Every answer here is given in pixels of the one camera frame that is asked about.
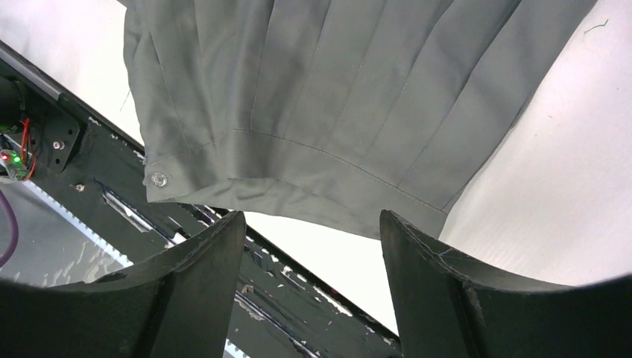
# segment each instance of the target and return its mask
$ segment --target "purple cable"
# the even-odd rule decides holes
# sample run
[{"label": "purple cable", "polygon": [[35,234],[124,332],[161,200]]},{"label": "purple cable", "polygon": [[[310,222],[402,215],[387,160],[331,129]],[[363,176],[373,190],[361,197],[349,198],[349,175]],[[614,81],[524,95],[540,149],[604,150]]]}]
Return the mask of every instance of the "purple cable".
[{"label": "purple cable", "polygon": [[11,204],[7,200],[7,197],[4,196],[2,190],[0,190],[0,206],[4,209],[4,212],[7,214],[7,220],[9,221],[9,228],[11,229],[11,240],[9,241],[9,247],[0,257],[0,268],[4,266],[5,263],[13,256],[13,253],[16,252],[16,248],[18,247],[18,238],[19,238],[19,230],[18,230],[18,219],[16,218],[16,214],[13,212],[13,208]]}]

